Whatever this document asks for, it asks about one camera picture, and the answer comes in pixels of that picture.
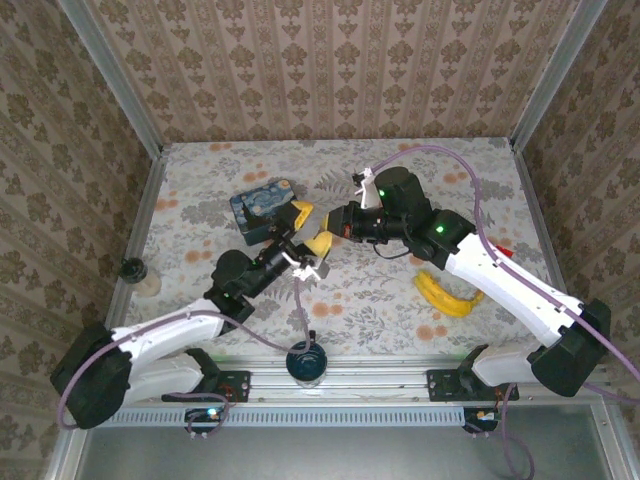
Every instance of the banana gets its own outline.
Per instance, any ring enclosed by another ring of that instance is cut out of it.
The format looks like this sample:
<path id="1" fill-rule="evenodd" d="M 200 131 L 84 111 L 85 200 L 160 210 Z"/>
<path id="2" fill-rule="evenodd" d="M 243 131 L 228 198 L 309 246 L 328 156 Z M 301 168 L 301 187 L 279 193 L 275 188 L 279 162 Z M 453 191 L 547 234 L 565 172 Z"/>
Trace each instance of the banana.
<path id="1" fill-rule="evenodd" d="M 480 290 L 476 291 L 471 300 L 456 298 L 445 291 L 438 282 L 424 270 L 418 272 L 418 275 L 413 279 L 413 283 L 429 303 L 445 315 L 451 317 L 464 317 L 469 315 L 473 307 L 484 298 L 484 293 Z"/>

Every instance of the small jar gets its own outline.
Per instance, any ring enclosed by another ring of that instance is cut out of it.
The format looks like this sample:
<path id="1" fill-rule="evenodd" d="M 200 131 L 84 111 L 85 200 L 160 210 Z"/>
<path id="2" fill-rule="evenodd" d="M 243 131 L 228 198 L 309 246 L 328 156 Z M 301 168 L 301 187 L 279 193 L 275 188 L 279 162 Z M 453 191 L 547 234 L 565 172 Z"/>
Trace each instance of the small jar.
<path id="1" fill-rule="evenodd" d="M 327 374 L 327 354 L 316 343 L 316 332 L 309 332 L 311 347 L 307 353 L 288 353 L 286 358 L 287 371 L 302 388 L 317 387 Z M 305 342 L 298 342 L 292 348 L 302 350 Z"/>
<path id="2" fill-rule="evenodd" d="M 139 258 L 123 259 L 118 273 L 125 283 L 133 285 L 133 289 L 141 297 L 153 297 L 160 292 L 162 280 Z"/>

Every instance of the black bottle cap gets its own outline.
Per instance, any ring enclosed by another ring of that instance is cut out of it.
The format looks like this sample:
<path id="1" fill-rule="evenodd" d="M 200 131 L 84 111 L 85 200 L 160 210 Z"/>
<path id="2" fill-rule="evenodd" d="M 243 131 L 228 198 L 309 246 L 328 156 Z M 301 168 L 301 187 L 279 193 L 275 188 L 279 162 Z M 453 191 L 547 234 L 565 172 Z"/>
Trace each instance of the black bottle cap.
<path id="1" fill-rule="evenodd" d="M 118 275 L 129 285 L 140 283 L 147 276 L 147 266 L 139 258 L 124 258 Z"/>

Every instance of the red object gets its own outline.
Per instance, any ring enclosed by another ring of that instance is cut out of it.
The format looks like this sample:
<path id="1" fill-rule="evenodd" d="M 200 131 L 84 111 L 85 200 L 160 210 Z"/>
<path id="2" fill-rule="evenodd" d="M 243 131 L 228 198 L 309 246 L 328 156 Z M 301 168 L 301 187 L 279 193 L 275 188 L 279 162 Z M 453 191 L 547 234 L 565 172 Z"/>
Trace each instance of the red object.
<path id="1" fill-rule="evenodd" d="M 501 247 L 500 245 L 496 245 L 496 248 L 500 250 L 502 253 L 504 253 L 507 257 L 509 258 L 513 257 L 513 252 L 511 250 Z"/>

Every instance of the table surface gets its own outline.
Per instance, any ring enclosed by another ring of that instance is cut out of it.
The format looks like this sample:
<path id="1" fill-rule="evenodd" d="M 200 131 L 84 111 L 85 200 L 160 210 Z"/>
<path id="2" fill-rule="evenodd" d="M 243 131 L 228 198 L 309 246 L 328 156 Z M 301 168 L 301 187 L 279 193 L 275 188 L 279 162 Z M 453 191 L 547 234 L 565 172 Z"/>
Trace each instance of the table surface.
<path id="1" fill-rule="evenodd" d="M 253 257 L 263 248 L 244 243 L 229 205 L 232 195 L 287 179 L 300 200 L 324 214 L 356 199 L 351 174 L 419 144 L 448 147 L 471 164 L 482 179 L 489 238 L 513 250 L 516 262 L 548 282 L 522 183 L 504 138 L 175 144 L 143 254 L 160 273 L 162 290 L 151 298 L 134 294 L 125 324 L 155 318 L 201 297 L 211 286 L 217 258 L 226 250 L 240 249 Z M 418 175 L 434 207 L 472 219 L 471 182 L 455 160 L 411 153 L 396 164 Z M 470 298 L 475 288 L 433 265 L 412 256 L 384 260 L 370 245 L 334 240 L 329 276 L 302 285 L 309 326 L 329 355 L 466 354 L 482 343 L 531 340 L 524 326 L 489 298 L 464 318 L 438 312 L 412 283 L 420 269 L 434 274 L 457 296 Z M 403 249 L 399 242 L 380 247 L 385 255 Z M 285 346 L 303 339 L 290 274 L 251 302 L 256 311 L 245 325 Z M 237 330 L 198 346 L 215 355 L 276 353 Z"/>

